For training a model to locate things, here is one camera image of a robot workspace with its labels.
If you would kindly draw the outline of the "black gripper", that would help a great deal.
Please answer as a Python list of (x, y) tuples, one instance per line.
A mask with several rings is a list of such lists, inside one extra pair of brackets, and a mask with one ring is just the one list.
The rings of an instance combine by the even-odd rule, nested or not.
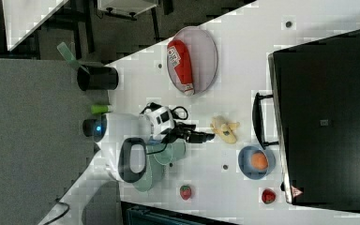
[(168, 134), (169, 142), (173, 143), (177, 139), (182, 139), (186, 143), (205, 143), (216, 137), (214, 133), (196, 131), (195, 128), (195, 125), (177, 123)]

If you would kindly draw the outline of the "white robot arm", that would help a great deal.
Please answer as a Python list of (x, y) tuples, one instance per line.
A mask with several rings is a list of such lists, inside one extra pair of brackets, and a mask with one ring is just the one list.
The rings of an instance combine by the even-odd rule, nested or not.
[(186, 143), (206, 143), (214, 133), (196, 131), (195, 125), (185, 124), (188, 111), (182, 107), (170, 109), (156, 103), (147, 105), (140, 114), (102, 113), (99, 118), (82, 122), (86, 137), (92, 137), (102, 156), (108, 159), (112, 176), (122, 182), (135, 183), (145, 174), (131, 169), (131, 151), (140, 146), (144, 160), (150, 155), (165, 152), (178, 139)]

